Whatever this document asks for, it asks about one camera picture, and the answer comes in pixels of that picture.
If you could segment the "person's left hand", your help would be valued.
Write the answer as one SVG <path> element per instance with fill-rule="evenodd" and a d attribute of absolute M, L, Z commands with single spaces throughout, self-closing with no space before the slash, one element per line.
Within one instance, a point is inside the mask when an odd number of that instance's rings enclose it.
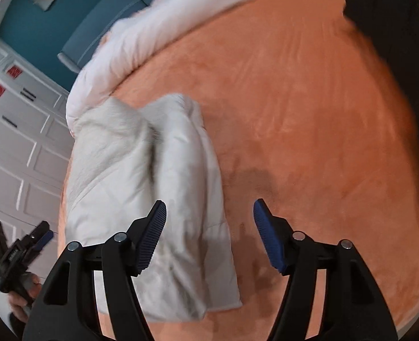
<path fill-rule="evenodd" d="M 30 283 L 28 294 L 32 299 L 36 299 L 41 292 L 41 279 L 32 273 Z M 9 292 L 7 298 L 13 315 L 21 322 L 26 323 L 29 317 L 29 315 L 25 312 L 28 301 L 16 292 Z"/>

